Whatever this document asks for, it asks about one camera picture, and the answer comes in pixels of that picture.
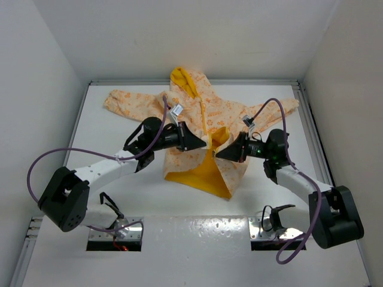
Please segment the orange patterned hooded jacket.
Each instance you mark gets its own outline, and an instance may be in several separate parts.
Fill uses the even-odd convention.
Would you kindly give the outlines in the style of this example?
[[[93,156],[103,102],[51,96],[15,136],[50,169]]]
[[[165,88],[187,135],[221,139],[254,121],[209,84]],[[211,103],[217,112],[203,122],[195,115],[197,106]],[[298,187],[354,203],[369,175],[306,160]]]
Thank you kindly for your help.
[[[183,106],[179,120],[185,121],[194,135],[208,142],[206,148],[189,152],[181,152],[176,148],[166,150],[164,179],[224,199],[233,196],[249,161],[235,163],[215,158],[213,153],[227,147],[240,132],[246,130],[242,121],[245,115],[255,115],[255,131],[263,132],[299,106],[299,101],[292,98],[282,100],[280,105],[270,102],[255,106],[224,100],[216,94],[202,72],[178,67],[171,73],[168,91],[154,95],[113,90],[105,99],[104,108],[136,121],[143,121],[147,117],[161,118],[163,97],[170,107],[177,104]]]

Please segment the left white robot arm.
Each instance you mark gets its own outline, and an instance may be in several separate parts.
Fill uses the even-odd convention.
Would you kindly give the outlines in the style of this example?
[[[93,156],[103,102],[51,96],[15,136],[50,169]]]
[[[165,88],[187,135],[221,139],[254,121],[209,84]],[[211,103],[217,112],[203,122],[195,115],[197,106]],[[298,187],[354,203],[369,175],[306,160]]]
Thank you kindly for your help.
[[[63,166],[51,177],[38,207],[63,232],[86,226],[101,232],[124,228],[124,215],[110,199],[89,204],[89,196],[123,176],[137,173],[154,160],[154,153],[168,148],[181,152],[206,147],[186,123],[164,124],[157,117],[146,118],[127,138],[123,149],[97,163],[69,170]]]

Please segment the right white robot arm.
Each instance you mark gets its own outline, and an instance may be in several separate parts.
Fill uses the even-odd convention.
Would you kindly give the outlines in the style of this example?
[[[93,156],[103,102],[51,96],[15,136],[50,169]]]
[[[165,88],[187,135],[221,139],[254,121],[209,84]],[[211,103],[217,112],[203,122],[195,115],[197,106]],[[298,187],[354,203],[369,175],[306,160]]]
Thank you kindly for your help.
[[[294,207],[291,203],[272,208],[270,224],[274,231],[307,228],[323,249],[363,238],[364,227],[349,188],[334,187],[304,175],[288,159],[288,136],[284,130],[273,129],[267,140],[261,141],[240,132],[233,143],[215,156],[237,163],[249,157],[262,158],[267,178],[308,205],[308,214],[297,219],[288,214]]]

